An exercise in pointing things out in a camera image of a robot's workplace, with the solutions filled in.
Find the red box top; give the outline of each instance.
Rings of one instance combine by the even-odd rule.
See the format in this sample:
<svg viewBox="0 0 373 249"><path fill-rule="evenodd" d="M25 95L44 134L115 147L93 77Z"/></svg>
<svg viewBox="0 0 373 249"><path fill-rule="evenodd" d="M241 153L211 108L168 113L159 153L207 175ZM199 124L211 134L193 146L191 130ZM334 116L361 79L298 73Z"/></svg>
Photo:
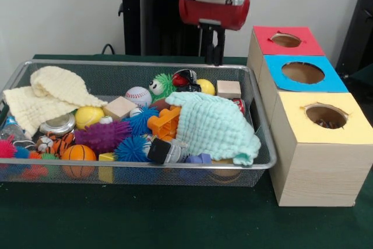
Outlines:
<svg viewBox="0 0 373 249"><path fill-rule="evenodd" d="M263 55L325 55L308 27L254 26Z"/></svg>

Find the white wall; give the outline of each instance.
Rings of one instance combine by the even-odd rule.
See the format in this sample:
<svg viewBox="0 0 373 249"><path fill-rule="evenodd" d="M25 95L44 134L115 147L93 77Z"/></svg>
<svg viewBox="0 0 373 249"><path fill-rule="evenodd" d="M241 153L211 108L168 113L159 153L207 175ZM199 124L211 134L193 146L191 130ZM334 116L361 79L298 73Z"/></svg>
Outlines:
<svg viewBox="0 0 373 249"><path fill-rule="evenodd" d="M0 86L34 54L97 54L105 43L124 53L121 0L0 0ZM247 56L252 25L309 26L335 64L356 0L252 0L226 55Z"/></svg>

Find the knitted blanket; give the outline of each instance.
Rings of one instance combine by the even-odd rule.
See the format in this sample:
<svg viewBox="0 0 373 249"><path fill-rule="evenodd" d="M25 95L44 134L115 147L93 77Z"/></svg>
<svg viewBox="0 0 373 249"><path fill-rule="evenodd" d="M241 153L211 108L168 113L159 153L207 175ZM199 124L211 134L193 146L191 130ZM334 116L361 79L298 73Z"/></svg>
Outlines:
<svg viewBox="0 0 373 249"><path fill-rule="evenodd" d="M31 86L4 90L10 113L31 135L51 119L79 107L102 107L107 103L90 95L83 79L77 74L56 66L46 66L34 72Z"/></svg>
<svg viewBox="0 0 373 249"><path fill-rule="evenodd" d="M213 160L253 164L261 143L232 101L198 92L174 92L166 102L181 106L176 138L188 144L190 154L207 153Z"/></svg>

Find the green table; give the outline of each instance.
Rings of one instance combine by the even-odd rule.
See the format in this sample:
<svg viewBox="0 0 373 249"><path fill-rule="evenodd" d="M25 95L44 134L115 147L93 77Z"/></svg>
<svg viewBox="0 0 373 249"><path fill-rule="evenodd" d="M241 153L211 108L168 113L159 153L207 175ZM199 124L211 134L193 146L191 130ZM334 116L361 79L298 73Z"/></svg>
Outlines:
<svg viewBox="0 0 373 249"><path fill-rule="evenodd" d="M1 248L373 248L372 206L372 172L353 208L280 208L268 172L254 188L0 183L0 240Z"/></svg>

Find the metal mesh tray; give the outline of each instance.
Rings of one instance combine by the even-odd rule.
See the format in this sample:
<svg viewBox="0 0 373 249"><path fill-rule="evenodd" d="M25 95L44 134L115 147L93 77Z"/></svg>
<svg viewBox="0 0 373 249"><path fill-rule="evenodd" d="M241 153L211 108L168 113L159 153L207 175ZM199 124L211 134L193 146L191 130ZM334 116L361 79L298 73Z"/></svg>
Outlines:
<svg viewBox="0 0 373 249"><path fill-rule="evenodd" d="M254 164L165 164L127 162L88 162L64 160L0 159L0 181L44 183L207 185L253 187L266 169L276 162L276 151L264 114L254 73L245 66L211 66L195 64L162 64L140 62L94 62L32 60L21 64L4 89L29 86L36 70L54 65L68 69L83 78L89 92L106 101L122 96L134 86L147 87L159 73L193 69L198 77L216 86L217 80L240 81L246 119L253 125L262 147ZM3 123L9 107L3 106Z"/></svg>

